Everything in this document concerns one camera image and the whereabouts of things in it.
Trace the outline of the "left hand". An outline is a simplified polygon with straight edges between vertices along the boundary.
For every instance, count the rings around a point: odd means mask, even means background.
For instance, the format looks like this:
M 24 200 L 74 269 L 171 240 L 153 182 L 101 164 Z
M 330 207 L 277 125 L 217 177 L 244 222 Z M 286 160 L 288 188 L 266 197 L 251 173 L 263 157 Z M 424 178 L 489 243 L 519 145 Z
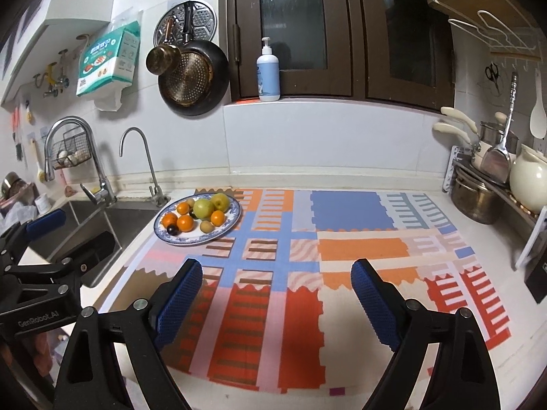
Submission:
M 1 358 L 10 367 L 14 360 L 31 359 L 34 367 L 41 377 L 48 376 L 53 367 L 53 359 L 50 354 L 48 332 L 37 333 L 19 341 L 21 352 L 13 354 L 5 337 L 1 337 Z

